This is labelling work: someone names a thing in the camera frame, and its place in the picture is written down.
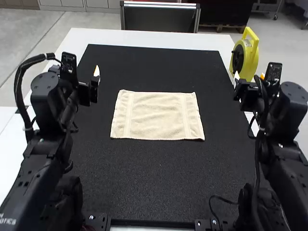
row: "beige towel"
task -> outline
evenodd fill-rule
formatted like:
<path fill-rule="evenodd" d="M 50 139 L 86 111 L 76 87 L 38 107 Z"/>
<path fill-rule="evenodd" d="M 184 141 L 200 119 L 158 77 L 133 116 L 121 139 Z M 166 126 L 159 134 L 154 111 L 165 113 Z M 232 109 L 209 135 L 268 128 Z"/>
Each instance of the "beige towel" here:
<path fill-rule="evenodd" d="M 120 90 L 111 138 L 204 140 L 196 94 Z"/>

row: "floor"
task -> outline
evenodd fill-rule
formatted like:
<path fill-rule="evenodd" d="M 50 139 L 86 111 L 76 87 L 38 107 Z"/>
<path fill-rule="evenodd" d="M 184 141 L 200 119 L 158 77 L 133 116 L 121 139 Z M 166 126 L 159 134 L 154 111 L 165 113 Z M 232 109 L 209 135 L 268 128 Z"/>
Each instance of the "floor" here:
<path fill-rule="evenodd" d="M 300 30 L 301 22 L 292 16 L 280 14 L 277 21 L 272 15 L 255 14 L 248 25 L 260 38 L 257 74 L 265 72 L 268 62 L 283 64 L 282 80 L 294 81 L 308 90 L 308 30 Z M 43 52 L 56 51 L 72 27 L 120 29 L 120 16 L 106 13 L 75 13 L 33 10 L 0 9 L 0 106 L 15 106 L 13 78 L 19 64 L 26 58 Z M 215 30 L 200 30 L 215 33 Z M 241 38 L 236 30 L 223 30 L 233 41 Z M 31 80 L 46 63 L 30 68 L 23 81 L 24 96 Z M 308 153 L 308 116 L 296 138 Z"/>

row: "yellow cable reel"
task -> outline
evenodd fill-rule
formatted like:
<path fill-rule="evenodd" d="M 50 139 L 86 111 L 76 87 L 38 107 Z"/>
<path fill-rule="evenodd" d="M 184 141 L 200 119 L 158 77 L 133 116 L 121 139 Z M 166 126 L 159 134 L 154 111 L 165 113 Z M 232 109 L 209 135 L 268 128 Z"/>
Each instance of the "yellow cable reel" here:
<path fill-rule="evenodd" d="M 230 71 L 234 77 L 236 71 L 240 78 L 248 82 L 254 77 L 259 61 L 259 38 L 250 27 L 246 27 L 241 40 L 237 41 L 230 62 Z"/>

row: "table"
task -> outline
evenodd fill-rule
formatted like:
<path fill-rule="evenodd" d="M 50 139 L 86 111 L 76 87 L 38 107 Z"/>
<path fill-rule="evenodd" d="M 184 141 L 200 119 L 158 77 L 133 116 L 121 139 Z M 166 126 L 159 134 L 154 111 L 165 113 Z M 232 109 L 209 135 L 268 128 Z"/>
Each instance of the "table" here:
<path fill-rule="evenodd" d="M 72 28 L 55 54 L 57 57 L 61 57 L 63 51 L 74 53 L 77 55 L 77 63 L 79 63 L 88 44 L 219 51 L 227 70 L 229 69 L 231 51 L 234 47 L 234 43 L 229 35 Z M 52 64 L 53 61 L 50 61 L 44 71 L 47 71 Z M 31 107 L 30 95 L 31 93 L 26 96 L 25 104 L 29 105 L 28 113 L 32 119 L 35 114 Z M 245 114 L 247 119 L 250 120 L 252 114 Z M 2 155 L 6 153 L 11 154 L 9 157 L 6 157 L 6 161 L 3 161 L 3 165 L 0 166 L 0 174 L 7 176 L 2 180 L 1 203 L 10 190 L 17 176 L 20 163 L 23 160 L 22 153 L 26 148 L 26 140 L 22 127 L 23 122 L 21 117 L 15 114 L 0 134 L 0 145 L 3 150 L 1 152 Z M 255 125 L 253 132 L 255 134 L 257 132 L 257 126 Z"/>

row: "black foam mat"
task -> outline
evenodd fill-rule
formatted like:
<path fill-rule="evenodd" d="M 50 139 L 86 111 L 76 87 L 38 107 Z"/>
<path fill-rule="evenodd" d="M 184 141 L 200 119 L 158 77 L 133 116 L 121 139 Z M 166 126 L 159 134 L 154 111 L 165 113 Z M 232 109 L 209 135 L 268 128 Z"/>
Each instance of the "black foam mat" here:
<path fill-rule="evenodd" d="M 193 222 L 212 217 L 211 195 L 237 200 L 244 184 L 253 182 L 254 142 L 218 51 L 89 45 L 78 78 L 89 81 L 96 64 L 99 102 L 80 107 L 71 155 L 84 210 L 118 219 Z M 121 89 L 196 92 L 205 141 L 111 139 Z M 235 206 L 213 202 L 213 208 L 221 218 L 237 216 Z"/>

